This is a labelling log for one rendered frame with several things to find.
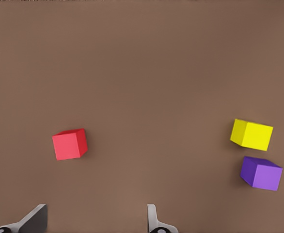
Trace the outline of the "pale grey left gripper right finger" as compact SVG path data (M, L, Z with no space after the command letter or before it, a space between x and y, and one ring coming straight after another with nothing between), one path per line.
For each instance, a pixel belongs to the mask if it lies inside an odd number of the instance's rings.
M163 222L157 217L157 209L154 204L147 205L148 214L148 233L178 233L178 229Z

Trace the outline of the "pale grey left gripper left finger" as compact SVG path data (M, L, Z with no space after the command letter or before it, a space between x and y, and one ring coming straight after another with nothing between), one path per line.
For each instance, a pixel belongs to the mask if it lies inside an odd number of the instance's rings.
M19 222L0 226L0 233L46 233L47 223L47 204L39 204Z

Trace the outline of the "red wooden cube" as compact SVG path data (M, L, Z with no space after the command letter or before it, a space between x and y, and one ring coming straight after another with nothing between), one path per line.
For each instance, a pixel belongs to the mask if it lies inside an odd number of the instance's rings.
M80 158L88 151L83 128L62 131L52 136L56 160Z

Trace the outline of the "purple wooden cube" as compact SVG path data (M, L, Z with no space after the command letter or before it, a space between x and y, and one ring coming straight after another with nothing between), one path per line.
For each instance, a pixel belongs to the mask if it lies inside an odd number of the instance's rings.
M283 168L261 158L245 156L240 177L251 187L277 191Z

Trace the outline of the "yellow wooden cube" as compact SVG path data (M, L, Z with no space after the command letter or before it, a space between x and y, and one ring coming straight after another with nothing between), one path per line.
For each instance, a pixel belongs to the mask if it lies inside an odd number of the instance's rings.
M272 126L236 118L230 140L241 147L267 151L272 132Z

